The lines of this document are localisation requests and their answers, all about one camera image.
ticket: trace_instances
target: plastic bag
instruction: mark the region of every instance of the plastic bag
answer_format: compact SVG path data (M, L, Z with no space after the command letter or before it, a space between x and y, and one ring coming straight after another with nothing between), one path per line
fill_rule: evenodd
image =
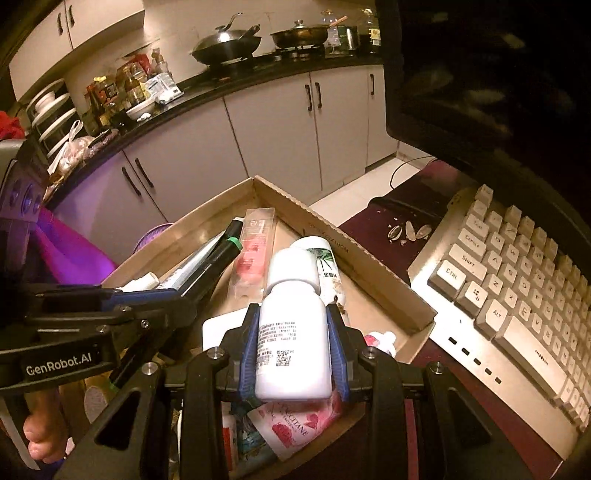
M62 177L67 177L68 174L80 163L82 155L87 149L88 145L94 140L94 137L86 136L75 138L82 130L84 124L77 120L70 128L68 140L56 155L56 159L51 163L47 171L49 175L57 172Z

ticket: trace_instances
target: blue gripper pad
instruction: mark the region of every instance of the blue gripper pad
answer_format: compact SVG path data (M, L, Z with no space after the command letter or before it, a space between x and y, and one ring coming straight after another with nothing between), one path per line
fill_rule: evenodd
M328 307L326 309L326 319L329 326L330 364L332 366L333 378L335 379L336 389L340 394L341 400L347 401L349 399L349 384L347 383L347 359L345 358L343 346L340 344L335 322L330 315L330 310Z
M244 346L244 353L240 362L240 381L238 382L238 394L243 400L255 396L256 380L256 348L258 345L258 320L261 308L256 309L252 318L251 329Z

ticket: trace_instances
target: qr code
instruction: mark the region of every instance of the qr code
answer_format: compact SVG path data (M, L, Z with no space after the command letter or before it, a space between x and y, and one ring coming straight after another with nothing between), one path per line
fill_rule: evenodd
M276 367L289 367L291 362L291 354L293 350L277 350Z

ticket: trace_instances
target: purple cloth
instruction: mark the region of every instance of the purple cloth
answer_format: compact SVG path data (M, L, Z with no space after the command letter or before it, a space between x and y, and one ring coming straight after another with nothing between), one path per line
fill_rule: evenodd
M41 208L31 239L59 284L98 285L117 268L86 238Z

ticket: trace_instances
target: red cloth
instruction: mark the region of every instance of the red cloth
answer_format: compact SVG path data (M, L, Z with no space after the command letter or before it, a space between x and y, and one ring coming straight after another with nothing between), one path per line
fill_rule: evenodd
M17 117L11 118L0 110L0 140L25 138L25 131Z

